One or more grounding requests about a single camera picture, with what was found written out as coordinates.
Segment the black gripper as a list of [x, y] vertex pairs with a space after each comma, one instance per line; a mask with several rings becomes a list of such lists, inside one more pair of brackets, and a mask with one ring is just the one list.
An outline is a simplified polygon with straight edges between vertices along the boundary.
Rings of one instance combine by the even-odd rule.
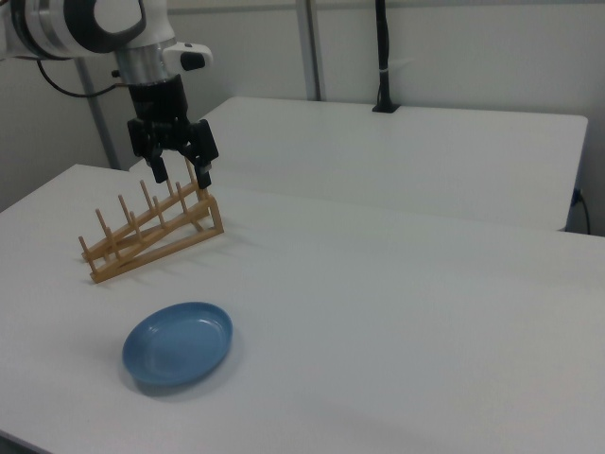
[[130, 85], [136, 116], [127, 123], [131, 148], [151, 168], [156, 183], [167, 180], [163, 148], [183, 150], [199, 189], [212, 184], [212, 162], [219, 156], [207, 120], [191, 123], [181, 76], [149, 85]]

